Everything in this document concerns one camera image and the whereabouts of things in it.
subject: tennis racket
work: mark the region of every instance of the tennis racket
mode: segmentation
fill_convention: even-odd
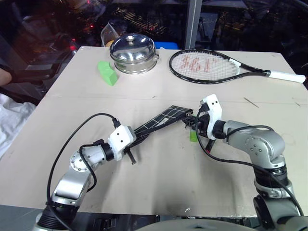
[[[193,83],[217,84],[244,76],[264,76],[303,83],[303,75],[262,70],[243,64],[222,53],[210,50],[188,49],[175,53],[169,67],[177,77]],[[240,73],[240,67],[248,72]]]

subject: pot lid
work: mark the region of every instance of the pot lid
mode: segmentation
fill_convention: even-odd
[[[123,35],[110,47],[110,56],[125,63],[138,63],[153,57],[154,54],[153,40],[141,34]]]

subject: wire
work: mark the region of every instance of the wire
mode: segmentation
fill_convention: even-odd
[[[220,162],[225,162],[225,163],[233,163],[233,164],[241,164],[241,165],[247,165],[247,166],[251,166],[251,167],[254,167],[256,169],[258,169],[259,171],[267,174],[269,177],[271,177],[276,183],[278,183],[290,196],[291,200],[293,201],[293,203],[295,204],[295,206],[297,207],[298,211],[299,211],[299,214],[301,216],[304,215],[303,213],[303,210],[302,208],[300,207],[298,201],[296,200],[295,196],[290,192],[290,190],[285,186],[283,185],[273,174],[271,174],[270,172],[268,172],[267,170],[265,170],[264,168],[258,166],[258,165],[254,165],[252,163],[248,163],[248,162],[245,162],[245,161],[238,161],[238,160],[226,160],[226,159],[220,159],[220,158],[217,158],[213,155],[210,154],[210,152],[208,150],[205,149],[205,147],[203,146],[203,144],[201,143],[201,140],[200,140],[200,136],[199,136],[199,133],[198,133],[198,127],[197,127],[197,123],[198,123],[198,119],[199,119],[199,115],[201,113],[201,110],[199,110],[197,116],[196,116],[196,119],[195,119],[195,129],[196,129],[196,135],[197,135],[197,140],[202,148],[202,150],[209,156],[211,157],[212,159],[214,160],[217,160],[217,161],[220,161]]]
[[[97,183],[97,178],[96,178],[96,175],[93,171],[93,169],[91,168],[91,166],[88,164],[85,156],[82,154],[82,149],[85,148],[85,147],[93,147],[95,146],[94,144],[84,144],[82,145],[80,148],[79,148],[79,155],[80,155],[80,158],[82,159],[82,161],[84,162],[84,164],[87,166],[88,170],[90,171],[92,177],[93,177],[93,185],[87,190],[87,192],[90,192],[92,189],[94,189],[96,183]]]
[[[57,218],[57,220],[68,230],[70,231],[74,231],[69,224],[67,224],[65,221],[63,221],[57,214],[57,212],[55,211],[55,209],[53,209],[52,207],[52,200],[51,200],[51,195],[50,195],[50,187],[51,187],[51,180],[52,180],[52,175],[54,172],[54,169],[56,167],[56,164],[62,154],[62,152],[64,151],[64,149],[66,148],[66,146],[68,145],[68,143],[70,142],[70,140],[73,138],[73,136],[92,118],[96,117],[96,116],[108,116],[113,120],[113,123],[115,124],[116,118],[113,117],[110,114],[107,113],[96,113],[92,116],[90,116],[88,119],[86,119],[81,125],[79,125],[78,128],[76,128],[76,130],[69,136],[69,138],[67,139],[67,141],[64,143],[63,147],[61,148],[61,150],[59,151],[56,159],[54,160],[50,173],[49,173],[49,177],[48,177],[48,182],[47,182],[47,205],[49,206],[50,211],[52,212],[52,214]]]
[[[229,133],[226,135],[226,138],[229,137],[230,135],[236,133],[237,131],[245,130],[245,129],[250,129],[250,128],[267,128],[268,130],[274,131],[274,129],[272,129],[271,127],[266,126],[266,125],[245,126],[245,127],[236,128],[236,129],[232,130],[231,132],[229,132]]]

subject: white cloth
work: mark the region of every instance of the white cloth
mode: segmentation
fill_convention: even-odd
[[[0,158],[34,111],[32,103],[16,103],[0,94]]]

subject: stainless steel pot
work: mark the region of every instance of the stainless steel pot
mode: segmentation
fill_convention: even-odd
[[[110,56],[117,69],[128,74],[141,74],[151,70],[159,59],[152,39],[140,34],[126,34],[110,47]]]

